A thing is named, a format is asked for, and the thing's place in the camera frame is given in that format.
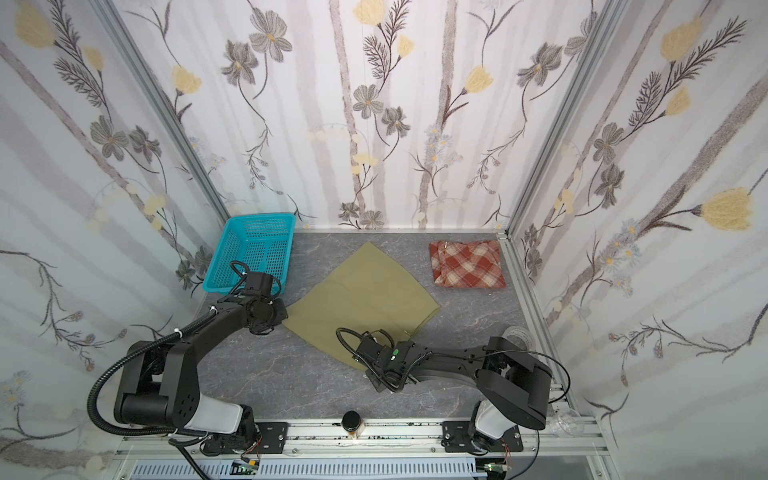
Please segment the olive green skirt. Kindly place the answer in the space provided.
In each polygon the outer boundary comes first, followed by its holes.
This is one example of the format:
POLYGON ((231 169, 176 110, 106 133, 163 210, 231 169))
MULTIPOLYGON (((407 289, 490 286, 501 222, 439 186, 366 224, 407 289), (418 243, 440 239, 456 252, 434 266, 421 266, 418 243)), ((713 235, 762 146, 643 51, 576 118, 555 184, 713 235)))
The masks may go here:
POLYGON ((399 263, 367 242, 303 298, 287 308, 287 329, 334 359, 362 371, 338 341, 343 327, 384 330, 411 339, 439 311, 438 303, 399 263))

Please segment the red plaid wool skirt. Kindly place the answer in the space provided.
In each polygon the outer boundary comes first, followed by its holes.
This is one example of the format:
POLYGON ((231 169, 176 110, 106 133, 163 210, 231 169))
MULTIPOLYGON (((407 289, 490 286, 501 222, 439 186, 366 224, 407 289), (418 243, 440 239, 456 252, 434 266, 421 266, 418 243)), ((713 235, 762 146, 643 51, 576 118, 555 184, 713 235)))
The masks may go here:
POLYGON ((435 241, 429 244, 434 283, 443 288, 503 289, 501 249, 497 240, 435 241))

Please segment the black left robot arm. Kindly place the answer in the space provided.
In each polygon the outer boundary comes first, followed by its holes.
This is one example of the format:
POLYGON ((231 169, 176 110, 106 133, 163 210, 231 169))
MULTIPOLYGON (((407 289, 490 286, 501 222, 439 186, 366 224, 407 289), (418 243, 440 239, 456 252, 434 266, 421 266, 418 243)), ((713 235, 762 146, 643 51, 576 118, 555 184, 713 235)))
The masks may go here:
POLYGON ((206 396, 200 361, 230 335, 267 335, 287 319, 279 278, 235 262, 227 295, 188 325, 135 343, 95 381, 86 411, 98 429, 121 437, 199 437, 207 455, 245 452, 261 440, 251 407, 206 396))

